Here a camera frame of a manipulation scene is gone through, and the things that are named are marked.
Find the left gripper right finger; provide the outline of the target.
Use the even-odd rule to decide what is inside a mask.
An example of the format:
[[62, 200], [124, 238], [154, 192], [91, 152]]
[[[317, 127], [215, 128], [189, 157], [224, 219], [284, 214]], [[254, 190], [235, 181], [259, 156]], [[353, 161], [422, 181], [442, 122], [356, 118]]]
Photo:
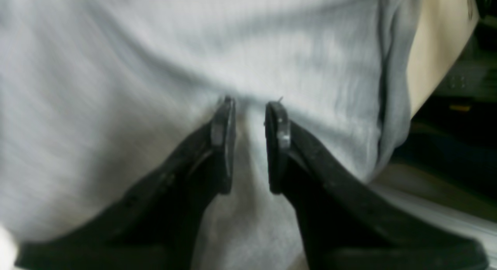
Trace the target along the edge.
[[356, 179], [277, 101], [266, 104], [270, 190], [295, 210], [311, 270], [484, 270], [483, 246], [403, 212]]

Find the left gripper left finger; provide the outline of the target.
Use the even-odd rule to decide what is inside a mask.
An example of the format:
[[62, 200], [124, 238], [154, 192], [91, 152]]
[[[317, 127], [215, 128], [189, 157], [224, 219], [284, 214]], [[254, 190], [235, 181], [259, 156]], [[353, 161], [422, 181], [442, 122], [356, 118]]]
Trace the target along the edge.
[[226, 97], [119, 201], [75, 231], [23, 243], [24, 270], [188, 270], [204, 212], [233, 180], [236, 104]]

